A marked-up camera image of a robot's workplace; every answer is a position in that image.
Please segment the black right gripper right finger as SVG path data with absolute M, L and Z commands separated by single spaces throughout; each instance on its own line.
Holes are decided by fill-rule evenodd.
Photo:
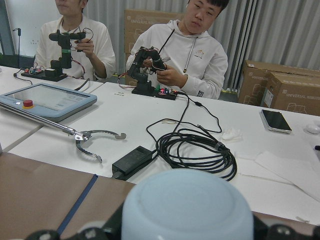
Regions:
M 264 213 L 253 214 L 254 240 L 319 240 L 320 226 Z

